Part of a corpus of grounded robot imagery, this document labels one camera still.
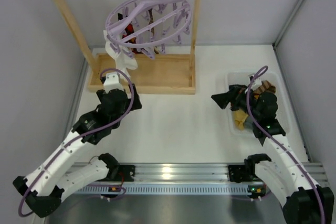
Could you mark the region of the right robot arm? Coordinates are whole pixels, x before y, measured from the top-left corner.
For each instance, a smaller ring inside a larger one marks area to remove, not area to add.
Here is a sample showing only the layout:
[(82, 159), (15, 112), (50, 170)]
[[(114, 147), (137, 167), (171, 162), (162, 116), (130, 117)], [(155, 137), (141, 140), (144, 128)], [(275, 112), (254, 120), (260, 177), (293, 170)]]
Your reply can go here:
[(251, 112), (252, 131), (263, 152), (244, 160), (244, 175), (266, 184), (279, 201), (286, 223), (332, 223), (334, 194), (295, 155), (276, 118), (277, 96), (269, 91), (254, 95), (244, 85), (231, 85), (228, 92), (211, 98), (221, 109)]

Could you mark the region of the purple round clip hanger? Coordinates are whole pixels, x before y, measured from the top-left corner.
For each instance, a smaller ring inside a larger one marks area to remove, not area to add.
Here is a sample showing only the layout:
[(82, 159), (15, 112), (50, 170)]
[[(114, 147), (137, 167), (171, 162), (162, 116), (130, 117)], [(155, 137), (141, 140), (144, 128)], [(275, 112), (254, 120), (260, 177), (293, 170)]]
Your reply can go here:
[[(149, 25), (149, 9), (153, 9), (154, 22)], [(123, 20), (118, 21), (118, 13)], [(157, 55), (153, 48), (157, 46), (159, 54), (165, 54), (165, 46), (173, 41), (181, 44), (181, 35), (190, 34), (192, 8), (187, 0), (128, 0), (116, 7), (108, 16), (105, 30), (112, 43), (112, 49), (119, 52), (121, 47), (128, 49), (130, 58), (135, 54), (144, 54), (150, 59)], [(134, 33), (121, 38), (128, 24), (133, 25)], [(150, 29), (154, 27), (155, 35), (150, 39)], [(136, 38), (135, 44), (127, 43)]]

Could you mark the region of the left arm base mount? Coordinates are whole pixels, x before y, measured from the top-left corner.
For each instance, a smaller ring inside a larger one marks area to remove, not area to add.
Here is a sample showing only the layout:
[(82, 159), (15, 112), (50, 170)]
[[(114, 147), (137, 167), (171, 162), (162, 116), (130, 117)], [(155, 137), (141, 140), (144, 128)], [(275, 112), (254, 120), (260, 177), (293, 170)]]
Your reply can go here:
[(110, 182), (108, 186), (108, 194), (104, 194), (107, 198), (118, 198), (124, 196), (126, 193), (126, 188), (124, 187), (125, 182), (133, 182), (135, 175), (134, 165), (121, 165), (118, 168), (117, 173), (108, 179)]

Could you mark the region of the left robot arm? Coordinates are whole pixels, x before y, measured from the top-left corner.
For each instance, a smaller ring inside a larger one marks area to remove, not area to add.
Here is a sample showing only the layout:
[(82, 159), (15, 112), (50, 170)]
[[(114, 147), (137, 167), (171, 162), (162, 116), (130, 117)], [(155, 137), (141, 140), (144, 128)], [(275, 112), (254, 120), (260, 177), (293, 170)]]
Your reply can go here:
[(47, 217), (79, 189), (118, 176), (120, 163), (109, 153), (99, 155), (94, 162), (75, 172), (68, 173), (68, 170), (117, 129), (129, 112), (142, 108), (134, 83), (129, 85), (129, 90), (130, 95), (123, 89), (98, 90), (97, 107), (78, 119), (62, 143), (36, 170), (14, 179), (13, 186), (22, 196), (18, 207), (20, 217), (29, 216), (22, 212), (23, 205), (27, 205), (32, 214)]

